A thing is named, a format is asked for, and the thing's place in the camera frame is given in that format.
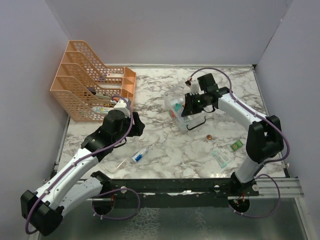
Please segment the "small green box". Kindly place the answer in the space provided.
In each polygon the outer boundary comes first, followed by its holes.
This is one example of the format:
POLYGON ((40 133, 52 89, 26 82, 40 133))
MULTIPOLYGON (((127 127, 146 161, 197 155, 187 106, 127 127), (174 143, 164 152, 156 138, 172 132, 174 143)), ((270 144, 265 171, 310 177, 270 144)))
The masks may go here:
POLYGON ((230 147, 233 151, 237 151, 239 148, 243 146, 243 142, 239 139, 236 142, 234 142, 230 147))

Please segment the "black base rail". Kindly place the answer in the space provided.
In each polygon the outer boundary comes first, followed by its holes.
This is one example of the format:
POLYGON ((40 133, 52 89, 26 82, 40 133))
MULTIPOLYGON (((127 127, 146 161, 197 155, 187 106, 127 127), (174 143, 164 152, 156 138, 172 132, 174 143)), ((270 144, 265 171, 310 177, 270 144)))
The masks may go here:
POLYGON ((257 197, 256 181, 239 186, 231 178, 110 179, 94 172, 75 184, 59 206, 71 208, 92 199, 100 207, 116 209, 228 207, 228 198, 257 197))

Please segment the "stapler in organizer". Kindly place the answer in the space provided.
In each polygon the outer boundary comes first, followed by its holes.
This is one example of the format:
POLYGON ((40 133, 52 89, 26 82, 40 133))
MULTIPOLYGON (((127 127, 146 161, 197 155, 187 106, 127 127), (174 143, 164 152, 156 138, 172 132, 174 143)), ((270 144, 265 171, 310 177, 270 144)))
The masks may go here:
POLYGON ((106 95, 106 94, 103 94, 103 93, 99 93, 99 92, 96 92, 96 91, 90 91, 90 92, 87 93, 87 95, 89 97, 94 97, 94 98, 99 99, 99 100, 104 100, 104 101, 111 100, 111 97, 109 95, 106 95))

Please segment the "clear medicine kit box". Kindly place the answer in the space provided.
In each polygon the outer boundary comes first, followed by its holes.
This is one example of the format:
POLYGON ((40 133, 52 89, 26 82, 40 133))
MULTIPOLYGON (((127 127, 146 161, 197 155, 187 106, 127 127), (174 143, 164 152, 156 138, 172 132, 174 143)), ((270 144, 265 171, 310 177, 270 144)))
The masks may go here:
POLYGON ((218 109, 219 97, 228 93, 227 87, 215 87, 192 95, 186 86, 178 85, 164 93, 164 107, 178 129, 187 132, 206 123, 207 114, 218 109))

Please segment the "blue white gauze packet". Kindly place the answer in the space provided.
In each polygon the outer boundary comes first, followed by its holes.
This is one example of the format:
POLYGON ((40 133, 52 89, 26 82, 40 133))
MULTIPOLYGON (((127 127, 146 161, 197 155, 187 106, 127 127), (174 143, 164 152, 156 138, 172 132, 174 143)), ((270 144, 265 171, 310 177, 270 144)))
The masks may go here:
POLYGON ((191 121, 192 119, 190 118, 190 116, 184 116, 180 118, 180 124, 182 128, 186 128, 191 121))

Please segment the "white plastic bottle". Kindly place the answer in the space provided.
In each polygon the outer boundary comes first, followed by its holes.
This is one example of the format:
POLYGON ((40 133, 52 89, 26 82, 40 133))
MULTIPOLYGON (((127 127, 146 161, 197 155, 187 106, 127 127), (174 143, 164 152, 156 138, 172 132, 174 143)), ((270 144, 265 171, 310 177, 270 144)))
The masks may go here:
POLYGON ((173 99, 170 102, 170 105, 174 107, 176 105, 183 105, 184 103, 185 103, 185 99, 184 98, 176 98, 176 99, 173 99))

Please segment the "blue white tube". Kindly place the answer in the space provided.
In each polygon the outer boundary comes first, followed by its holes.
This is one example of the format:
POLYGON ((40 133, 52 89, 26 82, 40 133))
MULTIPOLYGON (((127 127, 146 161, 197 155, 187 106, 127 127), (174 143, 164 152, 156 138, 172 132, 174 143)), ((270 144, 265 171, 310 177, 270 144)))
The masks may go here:
POLYGON ((149 151, 150 151, 150 146, 144 147, 140 150, 138 150, 130 159, 130 161, 133 164, 138 163, 149 151))

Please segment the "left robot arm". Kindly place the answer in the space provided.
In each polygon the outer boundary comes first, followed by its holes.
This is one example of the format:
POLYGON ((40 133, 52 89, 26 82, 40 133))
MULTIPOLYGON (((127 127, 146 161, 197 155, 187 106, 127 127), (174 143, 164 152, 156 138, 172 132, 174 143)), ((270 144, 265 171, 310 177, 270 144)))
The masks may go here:
POLYGON ((20 203, 21 214, 26 220, 25 232, 31 235, 29 226, 32 225, 43 236, 48 236, 76 206, 94 196, 106 197, 111 190, 108 182, 96 177, 89 177, 82 184, 77 184, 78 180, 124 139, 141 136, 144 128, 137 112, 126 116, 121 110, 111 110, 61 171, 36 191, 26 190, 22 194, 20 203))

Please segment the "red white box in organizer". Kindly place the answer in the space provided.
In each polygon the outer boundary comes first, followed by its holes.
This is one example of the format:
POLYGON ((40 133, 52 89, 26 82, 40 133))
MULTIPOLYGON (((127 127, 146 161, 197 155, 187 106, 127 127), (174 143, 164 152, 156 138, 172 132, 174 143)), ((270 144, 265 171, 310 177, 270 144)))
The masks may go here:
POLYGON ((108 73, 106 77, 108 78, 122 78, 124 76, 123 73, 108 73))

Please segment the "tube package in organizer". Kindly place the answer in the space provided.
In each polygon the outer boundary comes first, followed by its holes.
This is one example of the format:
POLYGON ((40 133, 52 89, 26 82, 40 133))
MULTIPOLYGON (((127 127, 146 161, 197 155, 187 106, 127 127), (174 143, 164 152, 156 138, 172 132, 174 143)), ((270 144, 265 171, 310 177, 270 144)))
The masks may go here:
POLYGON ((113 110, 112 107, 104 107, 104 106, 93 106, 91 108, 92 111, 98 113, 98 114, 108 114, 111 110, 113 110))

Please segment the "orange plastic file organizer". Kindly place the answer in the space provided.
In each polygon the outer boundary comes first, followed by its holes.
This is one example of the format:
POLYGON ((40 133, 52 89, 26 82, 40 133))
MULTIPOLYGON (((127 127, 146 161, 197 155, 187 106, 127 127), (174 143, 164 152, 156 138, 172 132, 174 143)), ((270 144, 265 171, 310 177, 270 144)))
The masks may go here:
POLYGON ((101 122, 106 114, 92 107, 113 108, 122 96, 132 104, 137 74, 126 66, 107 66, 84 40, 70 40, 63 54, 50 92, 75 122, 101 122), (106 77, 108 73, 123 77, 106 77), (89 92, 108 95, 111 100, 88 96, 89 92))

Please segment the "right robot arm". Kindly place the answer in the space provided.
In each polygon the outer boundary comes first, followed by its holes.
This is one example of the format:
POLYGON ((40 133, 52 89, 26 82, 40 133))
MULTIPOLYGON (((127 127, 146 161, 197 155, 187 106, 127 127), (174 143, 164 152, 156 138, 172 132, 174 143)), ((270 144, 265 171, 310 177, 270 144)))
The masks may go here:
POLYGON ((246 159, 232 173, 229 184, 234 195, 242 195, 267 160, 284 149, 280 119, 255 111, 237 98, 231 87, 218 87, 211 73, 198 77, 196 81, 190 78, 185 84, 189 93, 184 96, 182 117, 199 114, 205 107, 212 106, 213 110, 225 112, 247 130, 246 159))

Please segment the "clear teal pad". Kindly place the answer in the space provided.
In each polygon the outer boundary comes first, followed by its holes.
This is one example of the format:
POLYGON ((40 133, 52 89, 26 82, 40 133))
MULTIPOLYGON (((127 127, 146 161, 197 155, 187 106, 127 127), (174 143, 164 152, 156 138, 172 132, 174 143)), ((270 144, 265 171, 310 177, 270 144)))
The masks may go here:
POLYGON ((222 151, 215 150, 212 153, 212 156, 216 159, 217 163, 219 164, 219 166, 223 169, 225 168, 229 163, 230 163, 230 158, 222 151))

